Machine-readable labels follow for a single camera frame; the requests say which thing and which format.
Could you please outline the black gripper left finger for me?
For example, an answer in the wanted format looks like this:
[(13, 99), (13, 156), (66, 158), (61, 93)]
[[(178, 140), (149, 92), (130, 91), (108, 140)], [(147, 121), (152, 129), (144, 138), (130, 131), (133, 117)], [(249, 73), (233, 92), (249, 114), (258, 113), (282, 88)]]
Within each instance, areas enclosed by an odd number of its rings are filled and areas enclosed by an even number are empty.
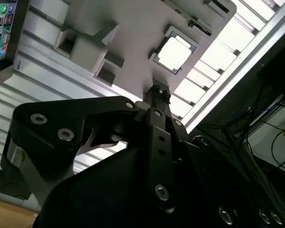
[(124, 96), (18, 106), (3, 159), (24, 178), (43, 207), (60, 183), (126, 150), (173, 150), (159, 85), (141, 102)]

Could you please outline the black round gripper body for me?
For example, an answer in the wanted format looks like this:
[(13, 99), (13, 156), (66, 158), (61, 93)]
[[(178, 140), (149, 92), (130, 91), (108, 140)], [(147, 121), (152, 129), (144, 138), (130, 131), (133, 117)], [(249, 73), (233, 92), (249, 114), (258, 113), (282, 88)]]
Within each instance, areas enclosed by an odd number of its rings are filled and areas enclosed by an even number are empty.
[(37, 228), (285, 228), (285, 213), (205, 138), (126, 149), (56, 186)]

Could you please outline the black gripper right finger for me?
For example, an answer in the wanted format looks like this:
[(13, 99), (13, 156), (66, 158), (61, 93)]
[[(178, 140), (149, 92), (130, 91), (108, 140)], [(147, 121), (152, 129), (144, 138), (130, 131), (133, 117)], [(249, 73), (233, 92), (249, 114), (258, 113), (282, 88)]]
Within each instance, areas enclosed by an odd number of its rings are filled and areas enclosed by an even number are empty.
[(176, 147), (179, 142), (187, 142), (189, 135), (181, 121), (172, 117), (170, 109), (171, 94), (169, 90), (163, 90), (161, 98), (163, 112), (166, 116), (166, 131), (171, 134), (172, 146)]

